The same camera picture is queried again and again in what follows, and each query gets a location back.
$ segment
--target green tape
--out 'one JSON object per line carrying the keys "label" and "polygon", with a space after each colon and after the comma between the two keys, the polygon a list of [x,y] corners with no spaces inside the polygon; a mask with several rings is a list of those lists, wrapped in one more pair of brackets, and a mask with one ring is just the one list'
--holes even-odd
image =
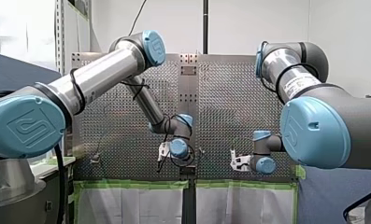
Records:
{"label": "green tape", "polygon": [[[75,159],[75,157],[64,157],[64,162]],[[47,165],[57,165],[57,159],[46,160]]]}
{"label": "green tape", "polygon": [[298,220],[298,190],[299,187],[296,184],[293,190],[293,224],[296,224]]}
{"label": "green tape", "polygon": [[[202,189],[214,188],[249,188],[249,189],[276,189],[293,190],[293,224],[296,224],[298,210],[298,184],[297,183],[268,183],[261,181],[236,180],[197,180],[196,187]],[[187,181],[134,181],[103,179],[97,181],[74,182],[75,223],[78,223],[78,202],[80,193],[84,189],[186,189]]]}
{"label": "green tape", "polygon": [[88,180],[74,181],[75,223],[78,223],[80,193],[84,189],[186,189],[188,181]]}
{"label": "green tape", "polygon": [[307,171],[301,165],[296,165],[295,166],[295,174],[296,174],[297,177],[299,177],[301,179],[306,179],[307,178]]}
{"label": "green tape", "polygon": [[248,189],[279,189],[291,190],[297,188],[296,183],[268,183],[261,181],[236,181],[236,180],[197,180],[196,187],[201,189],[214,188],[248,188]]}

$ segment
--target metal frame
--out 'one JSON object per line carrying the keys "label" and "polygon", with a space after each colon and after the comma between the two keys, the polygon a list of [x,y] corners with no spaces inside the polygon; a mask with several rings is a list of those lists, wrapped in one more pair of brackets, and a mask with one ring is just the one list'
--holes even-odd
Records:
{"label": "metal frame", "polygon": [[[100,53],[73,53],[73,67],[81,67],[102,55],[103,54]],[[190,144],[198,154],[200,151],[205,151],[201,160],[196,160],[194,163],[196,169],[195,178],[263,180],[274,182],[291,182],[296,178],[295,171],[292,168],[292,160],[282,153],[273,153],[273,158],[276,159],[278,163],[278,171],[275,175],[267,176],[256,173],[241,174],[232,171],[230,167],[229,149],[232,139],[238,136],[251,137],[252,131],[256,129],[268,129],[273,133],[278,133],[281,104],[273,93],[267,92],[262,87],[258,82],[258,79],[253,78],[252,62],[254,59],[255,58],[252,56],[168,54],[166,63],[169,63],[170,65],[171,70],[169,73],[171,75],[164,74],[164,65],[163,68],[160,68],[161,70],[159,70],[159,68],[152,68],[143,75],[147,80],[147,84],[152,85],[150,90],[154,96],[160,98],[158,99],[158,102],[161,103],[162,110],[165,113],[170,115],[175,113],[187,113],[193,116],[193,137],[191,138]],[[177,76],[177,81],[164,83],[154,80],[160,76],[171,76],[171,78]],[[116,106],[116,113],[119,113],[121,108],[124,107],[127,112],[135,114],[135,118],[137,118],[135,122],[144,122],[144,115],[135,103],[130,102],[131,96],[127,95],[127,90],[125,88],[118,89],[120,88],[119,86],[115,87],[115,90],[108,92],[102,97],[102,99],[93,103],[89,110],[104,107],[104,104],[109,101],[111,104]],[[220,93],[219,88],[223,88],[223,93]],[[99,109],[95,113],[98,114],[101,113],[101,111],[102,110]],[[94,132],[98,129],[96,126],[92,130],[82,129],[81,125],[84,124],[84,116],[89,116],[89,119],[92,119],[93,122],[97,124],[98,122],[101,123],[103,120],[107,119],[102,115],[99,117],[96,115],[90,117],[90,115],[91,113],[85,111],[83,115],[80,115],[75,119],[74,130],[80,128],[80,132],[74,132],[74,149],[77,151],[82,151],[82,148],[85,147],[96,147],[96,143],[93,143],[93,141],[91,142],[89,139],[86,142],[81,140],[83,134],[87,135],[87,133]],[[156,140],[156,138],[159,139],[160,137],[150,134],[146,125],[140,125],[139,129],[143,131],[138,132],[146,134],[142,136],[142,138],[148,138],[150,140],[151,138],[154,138],[155,140],[153,141],[156,141],[156,143],[148,142],[147,145],[155,144],[157,150],[159,147],[159,144],[157,143],[160,140]],[[112,147],[123,144],[123,141],[119,141],[118,138],[116,141],[118,142],[114,145],[110,143]],[[237,148],[236,151],[240,153],[251,153],[252,142],[250,140],[240,139],[238,143],[239,148]],[[148,160],[154,162],[156,159],[154,156],[158,153],[153,150],[153,146],[151,148],[147,147],[150,146],[145,146],[145,151],[142,152],[140,159],[144,160],[142,157],[149,157]],[[99,162],[101,159],[99,155],[89,155],[88,153],[84,155],[89,159],[87,161],[80,159],[79,162],[82,162],[82,165],[79,165],[78,168],[82,169],[83,167],[95,171],[95,167],[91,168],[90,166],[92,166],[91,164],[96,165]],[[120,155],[122,154],[115,154],[117,157],[117,159],[115,159],[116,162],[121,160],[118,158]],[[129,167],[126,172],[128,172],[129,175],[127,176],[104,176],[101,172],[97,172],[100,175],[92,176],[96,179],[101,177],[133,178],[139,180],[179,179],[180,174],[178,173],[178,169],[169,163],[170,162],[167,161],[167,164],[164,166],[165,168],[158,175],[155,174],[154,169],[151,170],[151,168],[145,170],[149,175],[132,175],[132,164],[128,164]]]}
{"label": "metal frame", "polygon": [[65,42],[64,42],[64,1],[56,0],[55,4],[55,39],[56,39],[56,66],[63,75],[65,69]]}

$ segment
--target metal base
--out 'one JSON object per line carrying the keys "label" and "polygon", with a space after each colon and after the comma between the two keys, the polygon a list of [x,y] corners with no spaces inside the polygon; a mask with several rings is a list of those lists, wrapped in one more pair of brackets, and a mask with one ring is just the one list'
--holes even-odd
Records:
{"label": "metal base", "polygon": [[27,160],[0,160],[0,202],[33,192],[35,187]]}
{"label": "metal base", "polygon": [[38,181],[32,192],[0,202],[0,224],[45,223],[47,202],[41,197],[45,187],[45,182]]}

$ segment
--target vertical metal pole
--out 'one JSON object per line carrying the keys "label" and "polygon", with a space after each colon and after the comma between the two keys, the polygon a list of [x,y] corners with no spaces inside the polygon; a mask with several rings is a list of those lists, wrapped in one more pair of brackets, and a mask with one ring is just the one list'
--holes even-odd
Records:
{"label": "vertical metal pole", "polygon": [[203,54],[208,54],[208,0],[203,1]]}
{"label": "vertical metal pole", "polygon": [[180,180],[188,180],[188,188],[182,192],[181,224],[196,224],[196,168],[188,166],[180,168]]}

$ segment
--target perforated metal panel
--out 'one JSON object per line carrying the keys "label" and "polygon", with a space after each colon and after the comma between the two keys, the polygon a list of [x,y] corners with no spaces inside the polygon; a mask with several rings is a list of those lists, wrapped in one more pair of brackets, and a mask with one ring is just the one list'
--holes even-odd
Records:
{"label": "perforated metal panel", "polygon": [[231,145],[237,154],[250,154],[252,133],[278,133],[281,105],[276,95],[255,78],[255,57],[201,55],[199,58],[199,144],[206,156],[198,178],[289,180],[292,161],[274,153],[278,169],[269,176],[237,173],[230,167]]}
{"label": "perforated metal panel", "polygon": [[[75,53],[73,67],[98,57],[101,54]],[[195,116],[195,149],[205,152],[196,164],[197,178],[290,181],[294,172],[285,153],[273,155],[278,169],[271,176],[238,173],[230,167],[232,144],[237,153],[250,154],[253,131],[278,133],[281,105],[255,78],[255,57],[199,55],[192,64],[196,73],[191,75],[181,74],[186,69],[183,57],[168,55],[164,65],[142,76],[165,113],[188,111]],[[170,161],[156,173],[157,148],[164,137],[150,133],[147,125],[121,84],[97,99],[76,118],[74,154],[79,159],[75,178],[177,180],[178,168]]]}
{"label": "perforated metal panel", "polygon": [[[73,67],[101,57],[97,53],[73,54]],[[142,75],[161,109],[177,113],[178,60]],[[74,155],[79,157],[76,179],[178,179],[178,168],[169,161],[157,174],[158,148],[164,136],[148,129],[148,120],[122,84],[94,101],[76,118]]]}

